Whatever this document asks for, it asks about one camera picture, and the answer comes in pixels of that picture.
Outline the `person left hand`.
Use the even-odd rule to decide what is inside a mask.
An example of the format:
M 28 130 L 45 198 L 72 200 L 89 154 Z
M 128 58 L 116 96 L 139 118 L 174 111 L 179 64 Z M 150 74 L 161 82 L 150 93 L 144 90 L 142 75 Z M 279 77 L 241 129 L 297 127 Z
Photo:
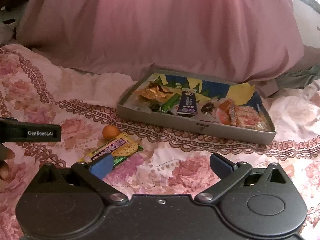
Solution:
M 7 164 L 7 160 L 10 159 L 14 159 L 15 157 L 15 153 L 5 147 L 3 144 L 1 144 L 0 146 L 0 160 L 1 160 L 1 164 L 0 164 L 0 176 L 1 176 L 1 180 L 4 180 L 8 174 L 9 174 L 9 166 Z

